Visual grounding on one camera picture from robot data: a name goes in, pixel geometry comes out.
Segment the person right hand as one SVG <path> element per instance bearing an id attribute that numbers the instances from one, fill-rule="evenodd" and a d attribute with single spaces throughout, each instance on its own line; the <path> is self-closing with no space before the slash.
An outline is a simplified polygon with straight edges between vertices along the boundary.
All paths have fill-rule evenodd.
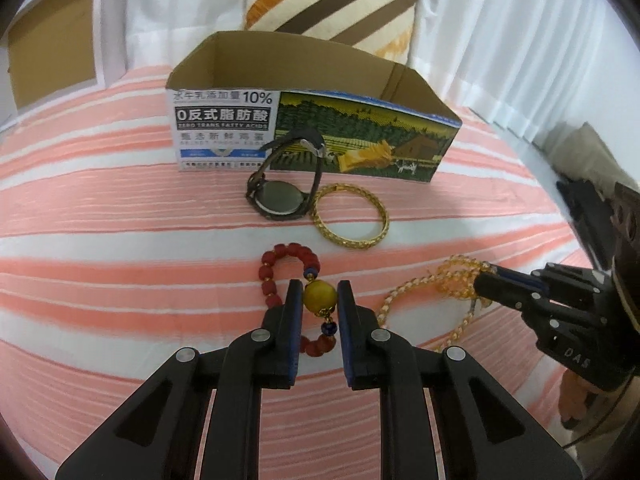
<path id="1" fill-rule="evenodd" d="M 558 410 L 565 429 L 573 429 L 587 415 L 592 397 L 601 390 L 586 382 L 571 370 L 563 373 L 560 385 Z"/>

